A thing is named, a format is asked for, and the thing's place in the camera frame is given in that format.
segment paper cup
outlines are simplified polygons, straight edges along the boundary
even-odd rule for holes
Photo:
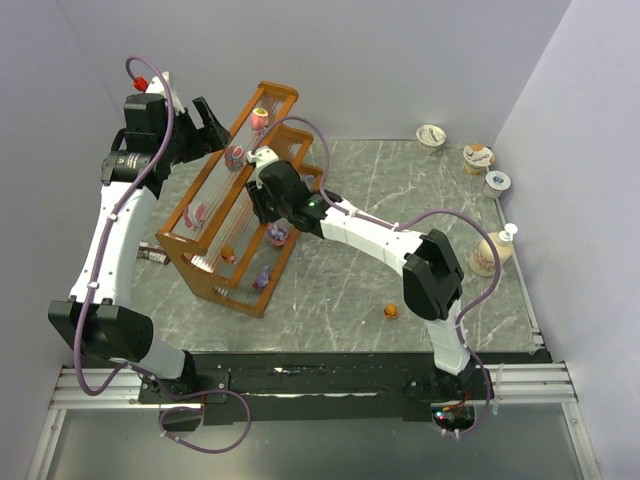
[[[480,175],[496,160],[491,150],[477,143],[464,147],[462,154],[464,156],[464,171],[471,175]]]
[[[489,198],[498,198],[502,192],[511,186],[509,175],[503,172],[492,171],[487,173],[482,187],[482,193]]]
[[[440,127],[435,125],[422,125],[416,130],[416,137],[418,138],[418,146],[420,150],[426,153],[433,153],[444,145],[447,135]]]

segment pump dispenser head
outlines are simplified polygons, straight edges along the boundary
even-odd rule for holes
[[[498,234],[498,241],[502,244],[502,245],[506,245],[509,242],[513,241],[513,236],[518,233],[518,227],[516,227],[513,223],[507,223],[504,226],[504,230],[502,230],[499,234]]]

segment gray marble table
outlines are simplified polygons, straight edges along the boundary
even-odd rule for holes
[[[446,146],[425,155],[415,142],[331,142],[327,188],[354,205],[392,222],[406,222],[428,208],[449,207],[500,228],[494,201],[482,195],[483,178],[462,168],[462,148]],[[180,165],[163,188],[145,233],[156,230],[175,208],[205,159]],[[315,142],[308,163],[322,165]],[[438,215],[413,229],[438,228],[449,236],[465,272],[463,304],[490,279],[475,276],[468,259],[479,235],[454,217]],[[387,303],[400,307],[386,320]],[[402,280],[383,264],[351,247],[302,235],[264,318],[256,319],[195,297],[172,265],[138,260],[133,307],[149,315],[163,338],[192,351],[431,351],[423,320],[403,308]],[[534,351],[536,345],[513,260],[496,292],[466,317],[468,340],[481,351]]]

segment beige bottle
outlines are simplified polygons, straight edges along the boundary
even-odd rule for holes
[[[504,265],[504,262],[513,255],[513,236],[516,233],[518,233],[518,227],[513,223],[507,223],[501,232],[489,234],[489,238],[491,238],[496,250],[498,250],[500,265]],[[481,277],[491,277],[495,273],[496,264],[493,261],[493,254],[486,240],[483,239],[480,242],[476,251],[471,255],[469,264],[471,265],[471,270]]]

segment wall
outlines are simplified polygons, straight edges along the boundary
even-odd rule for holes
[[[115,98],[144,54],[229,125],[260,80],[331,137],[493,144],[570,0],[57,0]]]
[[[55,3],[0,4],[0,471],[24,478],[70,350],[47,321],[79,273],[120,116]]]
[[[495,145],[545,340],[612,479],[640,472],[638,18],[574,0]]]

